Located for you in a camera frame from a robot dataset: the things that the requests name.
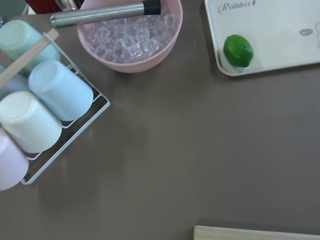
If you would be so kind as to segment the cream white cup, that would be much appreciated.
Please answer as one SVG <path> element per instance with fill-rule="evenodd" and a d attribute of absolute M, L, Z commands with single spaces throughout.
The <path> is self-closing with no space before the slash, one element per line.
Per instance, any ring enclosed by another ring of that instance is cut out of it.
<path fill-rule="evenodd" d="M 16 91 L 0 101 L 0 123 L 26 153 L 51 148 L 62 134 L 61 121 L 28 91 Z"/>

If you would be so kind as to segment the green lime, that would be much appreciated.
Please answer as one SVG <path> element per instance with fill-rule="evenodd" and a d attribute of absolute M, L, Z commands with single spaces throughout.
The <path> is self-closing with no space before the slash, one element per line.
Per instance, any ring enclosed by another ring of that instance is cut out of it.
<path fill-rule="evenodd" d="M 251 44 L 238 34 L 230 35 L 225 39 L 223 53 L 228 62 L 238 68 L 248 67 L 254 56 Z"/>

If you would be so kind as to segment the steel muddler black tip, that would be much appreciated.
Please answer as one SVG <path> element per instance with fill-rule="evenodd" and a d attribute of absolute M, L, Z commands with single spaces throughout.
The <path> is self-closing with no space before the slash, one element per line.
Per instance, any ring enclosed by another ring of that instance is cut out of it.
<path fill-rule="evenodd" d="M 161 11 L 162 5 L 159 0 L 144 0 L 108 7 L 57 12 L 49 17 L 49 23 L 57 29 L 144 15 L 160 15 Z"/>

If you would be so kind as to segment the pink cup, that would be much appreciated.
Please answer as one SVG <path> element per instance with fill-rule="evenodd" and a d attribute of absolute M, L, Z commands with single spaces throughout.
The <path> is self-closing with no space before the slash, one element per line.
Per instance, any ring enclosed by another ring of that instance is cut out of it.
<path fill-rule="evenodd" d="M 0 130 L 0 190 L 17 185 L 26 175 L 29 162 L 24 153 L 4 131 Z"/>

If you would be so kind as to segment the cream rabbit tray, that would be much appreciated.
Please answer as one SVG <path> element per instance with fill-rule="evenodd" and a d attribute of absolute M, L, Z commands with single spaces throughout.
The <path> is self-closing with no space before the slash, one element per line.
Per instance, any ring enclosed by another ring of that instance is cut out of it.
<path fill-rule="evenodd" d="M 219 70 L 235 77 L 320 62 L 318 0 L 206 0 L 204 2 Z M 228 36 L 248 40 L 253 58 L 234 67 L 223 53 Z"/>

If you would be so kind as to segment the pink bowl with ice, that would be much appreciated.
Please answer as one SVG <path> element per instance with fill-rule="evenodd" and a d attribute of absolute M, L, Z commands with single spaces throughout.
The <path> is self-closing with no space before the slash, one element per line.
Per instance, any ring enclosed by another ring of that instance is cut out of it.
<path fill-rule="evenodd" d="M 161 1 L 159 15 L 125 17 L 79 25 L 81 45 L 95 60 L 121 73 L 139 73 L 162 62 L 183 22 L 179 0 Z"/>

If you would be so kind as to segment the light blue cup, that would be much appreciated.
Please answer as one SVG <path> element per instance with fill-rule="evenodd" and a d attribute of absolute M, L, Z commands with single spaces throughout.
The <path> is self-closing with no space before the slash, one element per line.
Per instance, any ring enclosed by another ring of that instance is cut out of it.
<path fill-rule="evenodd" d="M 28 77 L 28 86 L 64 122 L 82 117 L 94 99 L 92 88 L 57 60 L 38 64 Z"/>

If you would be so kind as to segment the mint green cup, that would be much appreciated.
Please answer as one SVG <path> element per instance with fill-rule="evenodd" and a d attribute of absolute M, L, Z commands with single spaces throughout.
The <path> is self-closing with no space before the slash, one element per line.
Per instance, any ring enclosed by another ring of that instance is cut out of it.
<path fill-rule="evenodd" d="M 11 20 L 0 29 L 0 49 L 7 57 L 15 61 L 41 38 L 42 34 L 27 22 L 23 20 Z M 51 44 L 31 60 L 23 68 L 23 71 L 28 75 L 42 62 L 60 60 L 60 52 Z"/>

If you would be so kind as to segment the bamboo cutting board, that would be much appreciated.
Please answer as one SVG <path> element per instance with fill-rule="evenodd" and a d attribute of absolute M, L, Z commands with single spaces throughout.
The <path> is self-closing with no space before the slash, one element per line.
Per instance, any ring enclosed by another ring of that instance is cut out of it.
<path fill-rule="evenodd" d="M 319 240 L 319 235 L 196 225 L 194 240 Z"/>

